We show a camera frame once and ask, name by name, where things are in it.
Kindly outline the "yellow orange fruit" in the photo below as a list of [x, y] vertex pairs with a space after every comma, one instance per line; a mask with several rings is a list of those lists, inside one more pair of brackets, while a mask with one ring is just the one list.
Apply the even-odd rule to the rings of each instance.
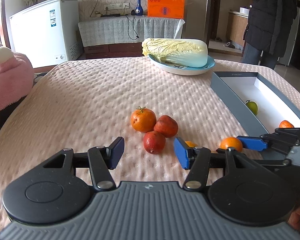
[[191, 147], [191, 148], [194, 148], [197, 146], [197, 144], [195, 144], [194, 142], [191, 142], [191, 141], [185, 141], [186, 145]]

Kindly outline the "orange kumquat fruit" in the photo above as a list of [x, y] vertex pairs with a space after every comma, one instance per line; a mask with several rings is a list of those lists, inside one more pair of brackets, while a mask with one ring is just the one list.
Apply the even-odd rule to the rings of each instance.
[[223, 150], [227, 150], [230, 147], [233, 147], [238, 152], [243, 150], [242, 142], [236, 137], [224, 138], [219, 145], [219, 148]]

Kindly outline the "pink plush toy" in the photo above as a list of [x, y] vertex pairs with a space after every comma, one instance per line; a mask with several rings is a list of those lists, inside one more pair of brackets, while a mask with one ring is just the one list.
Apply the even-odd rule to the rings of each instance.
[[0, 44], [0, 111], [27, 96], [34, 69], [28, 57]]

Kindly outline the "napa cabbage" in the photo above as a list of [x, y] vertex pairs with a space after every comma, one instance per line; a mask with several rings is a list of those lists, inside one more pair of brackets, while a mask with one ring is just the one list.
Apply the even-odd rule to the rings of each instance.
[[208, 48], [202, 40], [147, 38], [141, 45], [143, 55], [151, 55], [160, 63], [200, 68], [208, 62]]

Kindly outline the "blue glass bottle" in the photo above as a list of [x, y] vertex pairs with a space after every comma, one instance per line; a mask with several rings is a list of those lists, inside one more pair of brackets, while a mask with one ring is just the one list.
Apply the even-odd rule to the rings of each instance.
[[137, 0], [136, 8], [135, 8], [135, 15], [142, 16], [143, 15], [143, 8], [141, 5], [141, 0]]

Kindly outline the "grey white cardboard box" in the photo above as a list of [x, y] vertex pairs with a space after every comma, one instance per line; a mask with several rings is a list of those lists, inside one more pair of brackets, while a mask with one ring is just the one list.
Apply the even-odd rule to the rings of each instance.
[[[214, 72], [210, 86], [251, 137], [273, 133], [283, 120], [300, 128], [300, 110], [257, 72]], [[257, 103], [257, 115], [247, 100]]]

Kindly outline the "orange gift box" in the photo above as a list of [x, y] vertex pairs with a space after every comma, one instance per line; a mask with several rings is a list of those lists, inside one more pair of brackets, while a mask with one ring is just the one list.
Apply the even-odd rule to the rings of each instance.
[[184, 18], [185, 0], [147, 0], [150, 17]]

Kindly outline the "orange tomato with stem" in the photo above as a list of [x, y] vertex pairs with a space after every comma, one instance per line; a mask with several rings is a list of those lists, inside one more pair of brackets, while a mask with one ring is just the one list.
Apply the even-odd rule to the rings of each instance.
[[156, 123], [156, 114], [146, 107], [139, 106], [130, 116], [130, 124], [138, 132], [151, 132]]

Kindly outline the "tv stand with cloth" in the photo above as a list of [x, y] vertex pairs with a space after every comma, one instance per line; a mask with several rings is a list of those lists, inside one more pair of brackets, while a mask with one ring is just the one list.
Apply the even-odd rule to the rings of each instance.
[[132, 16], [100, 17], [78, 23], [84, 47], [140, 43], [147, 38], [181, 38], [183, 19]]

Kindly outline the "red tomato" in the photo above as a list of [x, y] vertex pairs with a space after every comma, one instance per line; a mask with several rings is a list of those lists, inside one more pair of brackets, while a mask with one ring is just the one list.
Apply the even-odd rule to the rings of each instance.
[[294, 125], [287, 120], [283, 120], [280, 122], [279, 128], [294, 128]]

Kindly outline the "person in black coat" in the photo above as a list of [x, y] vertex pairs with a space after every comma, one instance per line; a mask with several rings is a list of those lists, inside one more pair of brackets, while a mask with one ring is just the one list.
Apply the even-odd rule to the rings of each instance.
[[243, 36], [242, 63], [274, 69], [286, 52], [297, 13], [296, 0], [253, 0]]

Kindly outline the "light blue plate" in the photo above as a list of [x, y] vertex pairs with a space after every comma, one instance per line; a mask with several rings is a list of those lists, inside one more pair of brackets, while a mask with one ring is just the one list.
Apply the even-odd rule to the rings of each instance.
[[207, 64], [200, 68], [194, 68], [189, 66], [183, 66], [173, 63], [160, 63], [153, 55], [148, 55], [151, 62], [161, 70], [165, 72], [182, 75], [182, 76], [196, 76], [208, 72], [215, 66], [215, 61], [211, 56], [207, 56]]

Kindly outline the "dark red fruit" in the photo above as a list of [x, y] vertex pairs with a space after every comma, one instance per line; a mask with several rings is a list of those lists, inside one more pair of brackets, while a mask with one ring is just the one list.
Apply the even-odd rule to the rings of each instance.
[[154, 130], [166, 138], [174, 137], [178, 133], [178, 128], [178, 123], [168, 115], [162, 115], [154, 126]]

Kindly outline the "pink quilted table cover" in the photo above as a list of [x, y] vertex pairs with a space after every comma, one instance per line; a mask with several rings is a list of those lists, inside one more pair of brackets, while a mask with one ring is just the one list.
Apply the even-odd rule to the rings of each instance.
[[180, 76], [146, 57], [69, 61], [55, 67], [31, 90], [0, 131], [0, 230], [10, 222], [2, 205], [5, 187], [58, 150], [87, 150], [125, 139], [125, 152], [111, 172], [121, 180], [186, 177], [166, 142], [162, 154], [147, 153], [143, 135], [130, 125], [139, 106], [169, 115], [184, 139], [215, 148], [242, 126], [211, 89], [211, 72]]

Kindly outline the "white chest freezer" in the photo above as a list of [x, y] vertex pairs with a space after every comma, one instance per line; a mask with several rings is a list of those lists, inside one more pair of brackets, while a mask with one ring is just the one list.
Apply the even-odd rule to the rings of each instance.
[[78, 0], [46, 0], [10, 16], [12, 50], [33, 68], [56, 66], [82, 54]]

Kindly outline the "green fruit with stem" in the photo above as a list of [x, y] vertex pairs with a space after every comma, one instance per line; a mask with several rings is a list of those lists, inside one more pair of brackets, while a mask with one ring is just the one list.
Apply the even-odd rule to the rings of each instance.
[[254, 114], [257, 115], [258, 114], [258, 105], [256, 102], [251, 101], [251, 100], [247, 100], [245, 105], [249, 108], [249, 110]]

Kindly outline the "small red fruit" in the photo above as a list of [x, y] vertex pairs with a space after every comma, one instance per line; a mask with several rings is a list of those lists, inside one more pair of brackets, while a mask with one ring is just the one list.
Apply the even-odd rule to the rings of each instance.
[[166, 143], [164, 135], [157, 131], [147, 132], [143, 137], [143, 147], [150, 154], [159, 154], [163, 151]]

